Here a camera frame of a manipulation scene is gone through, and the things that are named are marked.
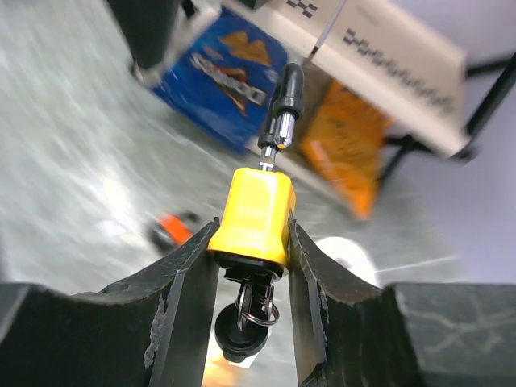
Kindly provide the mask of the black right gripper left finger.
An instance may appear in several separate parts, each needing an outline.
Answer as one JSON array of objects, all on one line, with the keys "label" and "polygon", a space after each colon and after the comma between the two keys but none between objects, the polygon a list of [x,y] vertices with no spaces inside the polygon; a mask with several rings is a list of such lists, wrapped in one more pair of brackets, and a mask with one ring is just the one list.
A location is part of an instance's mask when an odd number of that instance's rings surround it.
[{"label": "black right gripper left finger", "polygon": [[218,221],[98,293],[1,286],[4,386],[199,386],[218,267]]}]

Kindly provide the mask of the orange padlock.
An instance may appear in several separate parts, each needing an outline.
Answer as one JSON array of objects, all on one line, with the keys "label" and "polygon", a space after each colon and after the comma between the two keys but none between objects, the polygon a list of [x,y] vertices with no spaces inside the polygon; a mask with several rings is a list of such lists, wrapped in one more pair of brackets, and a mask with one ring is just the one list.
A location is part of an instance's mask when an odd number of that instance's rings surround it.
[{"label": "orange padlock", "polygon": [[192,237],[200,221],[201,217],[192,211],[166,213],[148,225],[147,235],[152,246],[161,255],[167,255]]}]

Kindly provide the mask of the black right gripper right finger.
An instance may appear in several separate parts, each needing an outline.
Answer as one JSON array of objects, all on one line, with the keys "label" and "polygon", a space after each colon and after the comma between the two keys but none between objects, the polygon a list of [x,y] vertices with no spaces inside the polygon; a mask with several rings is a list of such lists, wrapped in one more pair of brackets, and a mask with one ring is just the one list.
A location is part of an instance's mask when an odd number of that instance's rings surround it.
[{"label": "black right gripper right finger", "polygon": [[379,289],[290,227],[300,386],[512,386],[515,288],[402,282]]}]

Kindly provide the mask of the yellow padlock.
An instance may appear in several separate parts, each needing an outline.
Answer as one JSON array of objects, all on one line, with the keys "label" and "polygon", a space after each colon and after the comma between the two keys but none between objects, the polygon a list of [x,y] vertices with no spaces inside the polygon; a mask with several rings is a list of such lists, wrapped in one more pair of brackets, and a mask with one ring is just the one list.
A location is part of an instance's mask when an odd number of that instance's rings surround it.
[{"label": "yellow padlock", "polygon": [[303,116],[303,86],[302,67],[288,63],[258,139],[259,167],[233,174],[222,222],[208,244],[222,268],[283,275],[296,195],[291,179],[274,167],[277,154],[292,144],[296,121]]}]

